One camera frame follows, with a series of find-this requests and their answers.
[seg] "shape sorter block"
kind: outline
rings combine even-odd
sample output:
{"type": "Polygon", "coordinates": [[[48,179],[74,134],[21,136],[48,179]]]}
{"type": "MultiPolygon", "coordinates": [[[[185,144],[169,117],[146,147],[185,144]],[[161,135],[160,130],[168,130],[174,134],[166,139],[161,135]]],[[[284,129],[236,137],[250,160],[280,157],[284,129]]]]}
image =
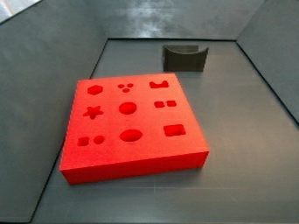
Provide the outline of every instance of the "shape sorter block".
{"type": "Polygon", "coordinates": [[[208,153],[173,73],[78,81],[60,160],[69,184],[201,167],[208,153]]]}

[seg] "rectangular hole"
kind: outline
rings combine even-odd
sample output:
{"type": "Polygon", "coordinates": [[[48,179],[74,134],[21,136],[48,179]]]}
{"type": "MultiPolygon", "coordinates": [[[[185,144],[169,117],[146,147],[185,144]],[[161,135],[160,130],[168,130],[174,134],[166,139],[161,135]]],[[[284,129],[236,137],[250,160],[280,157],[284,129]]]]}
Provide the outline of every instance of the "rectangular hole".
{"type": "Polygon", "coordinates": [[[185,135],[185,130],[181,124],[162,126],[162,132],[168,137],[185,135]]]}

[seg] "star-shaped hole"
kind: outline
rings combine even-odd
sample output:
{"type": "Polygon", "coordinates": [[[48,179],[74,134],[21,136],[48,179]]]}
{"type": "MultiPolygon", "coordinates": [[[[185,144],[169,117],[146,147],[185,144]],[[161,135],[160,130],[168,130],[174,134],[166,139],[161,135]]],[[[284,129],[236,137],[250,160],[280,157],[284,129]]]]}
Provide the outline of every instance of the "star-shaped hole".
{"type": "Polygon", "coordinates": [[[94,108],[86,107],[88,112],[85,112],[82,115],[88,116],[90,120],[96,118],[96,116],[100,116],[104,114],[102,111],[100,111],[100,106],[96,106],[94,108]]]}

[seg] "gray wall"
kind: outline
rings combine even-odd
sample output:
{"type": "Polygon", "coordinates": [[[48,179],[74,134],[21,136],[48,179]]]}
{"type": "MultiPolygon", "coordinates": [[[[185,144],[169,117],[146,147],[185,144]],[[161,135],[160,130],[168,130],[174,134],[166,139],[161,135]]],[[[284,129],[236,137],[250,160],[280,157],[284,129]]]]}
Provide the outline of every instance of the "gray wall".
{"type": "Polygon", "coordinates": [[[299,122],[299,1],[266,0],[237,43],[299,122]]]}
{"type": "Polygon", "coordinates": [[[29,221],[61,148],[78,79],[106,38],[89,2],[41,1],[0,26],[0,221],[29,221]]]}
{"type": "Polygon", "coordinates": [[[110,38],[236,39],[264,0],[94,0],[110,38]]]}

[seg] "gray floor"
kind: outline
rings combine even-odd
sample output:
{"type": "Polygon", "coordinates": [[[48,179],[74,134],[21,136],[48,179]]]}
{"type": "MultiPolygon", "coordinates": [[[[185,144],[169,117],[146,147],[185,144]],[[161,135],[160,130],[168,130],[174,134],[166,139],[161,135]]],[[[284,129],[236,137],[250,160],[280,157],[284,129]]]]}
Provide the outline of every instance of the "gray floor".
{"type": "Polygon", "coordinates": [[[69,186],[57,163],[33,222],[297,222],[297,125],[234,42],[109,40],[93,78],[160,73],[164,44],[209,47],[204,72],[177,73],[204,168],[69,186]]]}

